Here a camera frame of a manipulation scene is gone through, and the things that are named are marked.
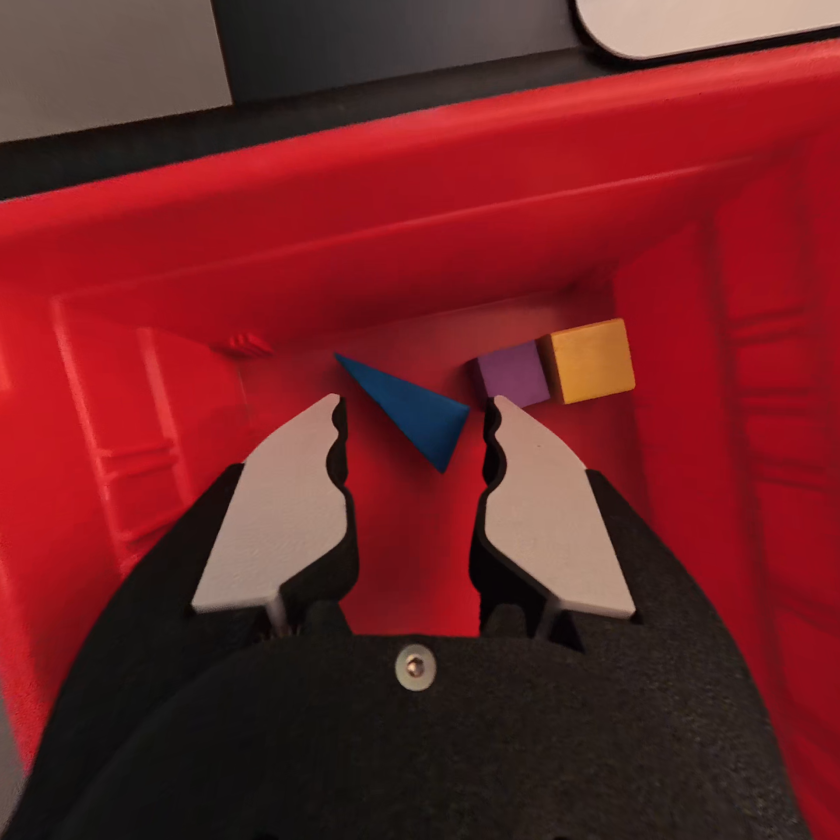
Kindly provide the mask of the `orange wooden block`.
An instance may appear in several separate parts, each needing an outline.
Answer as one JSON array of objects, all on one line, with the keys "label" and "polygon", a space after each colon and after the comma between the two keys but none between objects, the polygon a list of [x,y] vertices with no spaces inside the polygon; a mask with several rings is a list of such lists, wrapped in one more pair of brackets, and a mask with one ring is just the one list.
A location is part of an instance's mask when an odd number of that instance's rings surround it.
[{"label": "orange wooden block", "polygon": [[636,386],[621,318],[545,334],[537,348],[550,396],[562,404],[626,393]]}]

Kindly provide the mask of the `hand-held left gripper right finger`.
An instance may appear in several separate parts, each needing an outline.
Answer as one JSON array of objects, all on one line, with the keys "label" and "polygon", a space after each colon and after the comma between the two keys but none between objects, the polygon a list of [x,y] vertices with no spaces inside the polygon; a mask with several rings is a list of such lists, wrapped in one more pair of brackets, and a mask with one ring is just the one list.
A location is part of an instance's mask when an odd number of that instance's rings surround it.
[{"label": "hand-held left gripper right finger", "polygon": [[550,640],[560,616],[637,616],[590,471],[562,438],[505,396],[486,405],[469,548],[479,635]]}]

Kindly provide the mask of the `blue wooden triangle block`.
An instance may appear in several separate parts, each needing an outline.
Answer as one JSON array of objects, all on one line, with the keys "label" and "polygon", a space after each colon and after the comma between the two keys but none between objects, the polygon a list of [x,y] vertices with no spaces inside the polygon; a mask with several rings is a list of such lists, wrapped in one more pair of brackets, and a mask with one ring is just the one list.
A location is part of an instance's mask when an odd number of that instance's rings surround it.
[{"label": "blue wooden triangle block", "polygon": [[469,406],[341,355],[334,358],[440,474],[454,455]]}]

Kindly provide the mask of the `purple wooden block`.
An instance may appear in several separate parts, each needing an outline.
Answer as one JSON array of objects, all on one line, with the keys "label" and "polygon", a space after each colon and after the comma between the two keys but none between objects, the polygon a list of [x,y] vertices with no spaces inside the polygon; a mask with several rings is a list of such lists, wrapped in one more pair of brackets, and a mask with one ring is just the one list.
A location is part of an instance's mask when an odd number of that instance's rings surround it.
[{"label": "purple wooden block", "polygon": [[469,361],[479,399],[505,396],[519,407],[547,402],[550,387],[535,339],[483,353]]}]

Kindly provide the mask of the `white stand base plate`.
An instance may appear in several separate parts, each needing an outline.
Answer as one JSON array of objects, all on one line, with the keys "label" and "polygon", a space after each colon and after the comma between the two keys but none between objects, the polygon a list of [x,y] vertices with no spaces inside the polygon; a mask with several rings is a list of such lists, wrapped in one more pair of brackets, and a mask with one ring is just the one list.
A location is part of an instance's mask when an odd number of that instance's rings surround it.
[{"label": "white stand base plate", "polygon": [[604,50],[652,60],[837,28],[838,1],[577,1]]}]

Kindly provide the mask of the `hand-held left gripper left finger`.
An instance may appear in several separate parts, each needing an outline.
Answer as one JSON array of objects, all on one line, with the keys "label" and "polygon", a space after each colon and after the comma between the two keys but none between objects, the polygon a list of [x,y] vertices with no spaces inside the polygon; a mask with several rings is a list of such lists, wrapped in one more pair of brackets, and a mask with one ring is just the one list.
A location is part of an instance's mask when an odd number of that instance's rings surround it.
[{"label": "hand-held left gripper left finger", "polygon": [[276,634],[299,633],[313,606],[351,592],[360,552],[348,436],[345,400],[330,393],[247,456],[192,598],[196,614],[256,608]]}]

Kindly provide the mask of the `red plastic bin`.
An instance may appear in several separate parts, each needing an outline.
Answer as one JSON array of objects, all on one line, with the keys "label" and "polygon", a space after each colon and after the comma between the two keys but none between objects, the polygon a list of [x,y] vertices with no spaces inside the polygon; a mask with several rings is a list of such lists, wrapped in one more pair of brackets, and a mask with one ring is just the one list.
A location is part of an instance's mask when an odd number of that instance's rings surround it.
[{"label": "red plastic bin", "polygon": [[[469,361],[637,606],[480,636]],[[440,474],[334,354],[469,406]],[[247,456],[346,403],[360,552],[299,633],[192,599]],[[838,838],[838,38],[2,203],[2,838]]]}]

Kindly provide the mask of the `dark flat pad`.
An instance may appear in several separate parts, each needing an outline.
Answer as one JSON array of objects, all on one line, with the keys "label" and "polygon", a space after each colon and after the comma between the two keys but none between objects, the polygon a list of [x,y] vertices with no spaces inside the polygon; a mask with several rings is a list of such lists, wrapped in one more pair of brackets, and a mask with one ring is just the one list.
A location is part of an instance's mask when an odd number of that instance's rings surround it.
[{"label": "dark flat pad", "polygon": [[568,49],[561,1],[212,1],[235,103]]}]

